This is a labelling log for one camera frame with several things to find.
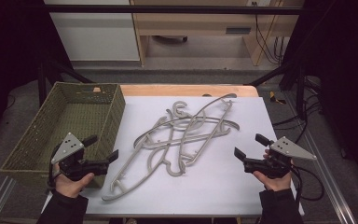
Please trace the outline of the black stand legs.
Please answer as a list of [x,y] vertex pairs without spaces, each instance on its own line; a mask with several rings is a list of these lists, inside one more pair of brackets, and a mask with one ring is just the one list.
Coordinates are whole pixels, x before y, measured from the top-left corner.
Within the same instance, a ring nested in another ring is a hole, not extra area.
[[290,91],[296,85],[296,112],[301,119],[305,120],[307,116],[304,100],[305,72],[301,63],[284,63],[266,75],[251,81],[249,86],[257,87],[277,75],[282,75],[279,83],[282,91]]
[[56,61],[44,60],[37,69],[39,105],[42,105],[48,97],[47,81],[49,81],[51,85],[54,85],[56,82],[63,82],[61,73],[65,73],[81,83],[91,83],[90,79],[81,76],[73,68]]

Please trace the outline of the yellow and black tool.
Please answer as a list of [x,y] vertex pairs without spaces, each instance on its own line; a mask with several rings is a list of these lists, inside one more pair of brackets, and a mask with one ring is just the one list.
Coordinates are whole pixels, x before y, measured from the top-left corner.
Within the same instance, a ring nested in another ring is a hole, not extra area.
[[280,99],[277,99],[276,96],[275,96],[275,93],[274,91],[270,91],[269,92],[269,99],[272,103],[277,103],[277,104],[281,104],[281,105],[286,105],[286,101],[285,100],[280,100]]

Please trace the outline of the white table mat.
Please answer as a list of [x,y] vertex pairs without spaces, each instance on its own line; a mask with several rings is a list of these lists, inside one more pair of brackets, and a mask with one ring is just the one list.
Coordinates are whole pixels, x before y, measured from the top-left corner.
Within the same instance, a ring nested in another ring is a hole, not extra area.
[[[102,200],[111,195],[110,184],[134,151],[133,142],[151,129],[167,109],[177,101],[187,106],[183,111],[196,114],[216,97],[128,97],[124,117],[119,128],[116,150],[117,161],[110,165],[104,184],[99,189],[87,188],[83,194],[89,199],[87,213],[96,217],[236,217],[260,214],[258,193],[263,185],[243,170],[240,160],[234,156],[234,148],[248,157],[259,159],[264,153],[255,135],[261,133],[272,139],[269,114],[260,97],[231,98],[233,103],[226,119],[237,122],[240,129],[231,129],[228,135],[212,138],[198,159],[186,167],[186,172],[170,176],[164,164],[141,186],[128,194],[110,201]],[[206,110],[208,117],[220,117],[224,111],[217,103]],[[166,140],[169,132],[157,130],[152,138]],[[195,154],[203,141],[184,144],[184,152]],[[178,171],[178,149],[172,146],[166,158],[172,169]],[[150,150],[143,149],[125,174],[124,185],[128,188],[146,174],[146,160]]]

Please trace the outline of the person's right hand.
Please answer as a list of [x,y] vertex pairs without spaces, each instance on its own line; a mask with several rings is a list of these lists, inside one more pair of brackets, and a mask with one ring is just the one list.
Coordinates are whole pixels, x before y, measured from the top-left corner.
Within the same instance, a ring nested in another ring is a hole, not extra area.
[[282,178],[270,179],[262,173],[255,171],[253,175],[259,180],[268,190],[281,191],[291,187],[291,174],[288,173]]

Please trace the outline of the black horizontal frame bar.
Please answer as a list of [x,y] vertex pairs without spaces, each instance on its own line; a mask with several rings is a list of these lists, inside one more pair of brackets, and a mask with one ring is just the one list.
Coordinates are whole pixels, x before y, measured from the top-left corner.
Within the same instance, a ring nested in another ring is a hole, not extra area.
[[300,15],[303,7],[206,7],[206,6],[121,6],[121,5],[44,5],[57,13],[174,13],[174,14],[259,14]]

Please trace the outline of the person's left hand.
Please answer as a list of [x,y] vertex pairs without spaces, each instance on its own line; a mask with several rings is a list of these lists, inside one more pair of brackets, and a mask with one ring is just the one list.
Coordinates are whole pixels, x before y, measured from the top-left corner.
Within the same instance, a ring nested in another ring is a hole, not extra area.
[[84,175],[80,180],[73,181],[63,174],[55,177],[55,189],[61,195],[68,198],[76,198],[94,178],[94,173]]

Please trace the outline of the white cabinet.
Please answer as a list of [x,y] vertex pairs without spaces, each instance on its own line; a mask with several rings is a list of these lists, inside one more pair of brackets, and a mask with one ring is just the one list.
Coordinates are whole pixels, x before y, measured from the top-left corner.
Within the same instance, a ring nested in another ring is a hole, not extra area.
[[51,13],[69,59],[139,61],[130,13]]

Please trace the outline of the black curtain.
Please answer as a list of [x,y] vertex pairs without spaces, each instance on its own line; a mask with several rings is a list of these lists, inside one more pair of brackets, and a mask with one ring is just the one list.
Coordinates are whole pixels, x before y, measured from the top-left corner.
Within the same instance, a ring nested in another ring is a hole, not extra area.
[[45,0],[0,0],[0,119],[9,93],[37,77],[43,61],[71,62]]
[[287,60],[299,58],[307,76],[321,80],[322,103],[337,140],[358,164],[358,0],[304,0],[313,12],[296,22]]

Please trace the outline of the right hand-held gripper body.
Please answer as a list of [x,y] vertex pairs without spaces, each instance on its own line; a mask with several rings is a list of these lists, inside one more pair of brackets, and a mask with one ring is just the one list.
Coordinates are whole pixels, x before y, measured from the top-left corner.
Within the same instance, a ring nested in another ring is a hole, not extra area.
[[268,178],[282,178],[290,172],[292,158],[316,161],[317,157],[296,143],[282,137],[268,146],[268,158],[244,160],[244,172],[258,171]]

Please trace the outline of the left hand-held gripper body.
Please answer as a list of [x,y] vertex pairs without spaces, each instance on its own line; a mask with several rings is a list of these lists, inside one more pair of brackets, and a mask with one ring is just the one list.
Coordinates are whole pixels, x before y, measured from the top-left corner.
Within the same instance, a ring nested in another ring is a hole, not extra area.
[[53,150],[50,159],[50,180],[63,174],[73,181],[80,180],[88,173],[106,175],[109,167],[107,159],[90,161],[84,158],[85,147],[72,133],[68,133]]

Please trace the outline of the light wooden desk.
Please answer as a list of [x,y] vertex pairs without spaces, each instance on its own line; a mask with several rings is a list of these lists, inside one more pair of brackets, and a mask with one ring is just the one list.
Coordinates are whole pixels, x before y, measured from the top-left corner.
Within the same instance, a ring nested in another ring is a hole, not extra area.
[[[130,0],[133,6],[301,7],[304,0]],[[288,38],[297,16],[135,13],[140,36],[239,35],[253,65],[262,63],[274,36]]]

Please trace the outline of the olive green woven basket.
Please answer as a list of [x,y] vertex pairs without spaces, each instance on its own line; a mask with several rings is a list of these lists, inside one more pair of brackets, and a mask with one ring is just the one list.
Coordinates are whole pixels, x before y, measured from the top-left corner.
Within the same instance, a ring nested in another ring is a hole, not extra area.
[[57,82],[0,171],[19,183],[45,187],[53,148],[68,133],[97,142],[84,158],[102,160],[113,152],[126,106],[122,89],[112,83]]

